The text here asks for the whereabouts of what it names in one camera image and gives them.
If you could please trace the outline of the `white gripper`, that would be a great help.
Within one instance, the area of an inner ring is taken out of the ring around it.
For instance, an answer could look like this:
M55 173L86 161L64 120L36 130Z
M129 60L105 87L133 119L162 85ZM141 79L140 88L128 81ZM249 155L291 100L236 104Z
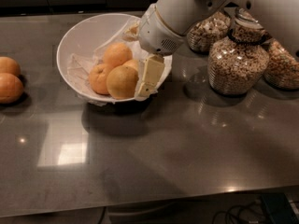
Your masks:
M125 29L122 39L128 42L138 40L143 50L152 53L138 64L135 99L144 101L157 91L165 69L162 56L172 55L183 44L184 37L172 32L163 22L156 5L151 4L139 24L135 22Z

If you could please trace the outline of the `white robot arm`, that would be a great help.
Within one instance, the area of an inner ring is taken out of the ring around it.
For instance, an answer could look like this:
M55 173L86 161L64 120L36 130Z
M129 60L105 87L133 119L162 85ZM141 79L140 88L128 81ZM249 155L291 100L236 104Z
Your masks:
M143 101L156 92L162 58L173 54L192 26L212 16L228 4L247 11L293 57L299 53L299 0L158 0L149 6L138 23L136 40L149 56L140 64L141 75L135 98Z

